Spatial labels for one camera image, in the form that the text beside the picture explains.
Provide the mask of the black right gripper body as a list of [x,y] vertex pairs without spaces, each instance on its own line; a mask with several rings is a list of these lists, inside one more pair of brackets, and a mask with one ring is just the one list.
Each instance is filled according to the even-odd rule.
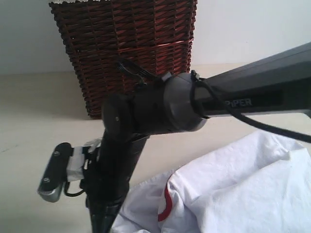
[[129,182],[149,136],[117,140],[104,132],[97,156],[84,171],[83,189],[92,232],[108,233],[129,191]]

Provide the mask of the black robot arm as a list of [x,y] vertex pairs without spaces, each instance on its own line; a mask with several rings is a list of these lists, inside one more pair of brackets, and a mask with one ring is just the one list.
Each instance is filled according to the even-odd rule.
[[311,113],[310,43],[207,79],[195,71],[167,74],[138,92],[109,97],[102,108],[101,146],[81,184],[92,231],[110,231],[150,136],[194,132],[211,117],[230,115],[257,129],[310,142],[309,135],[249,117],[279,112]]

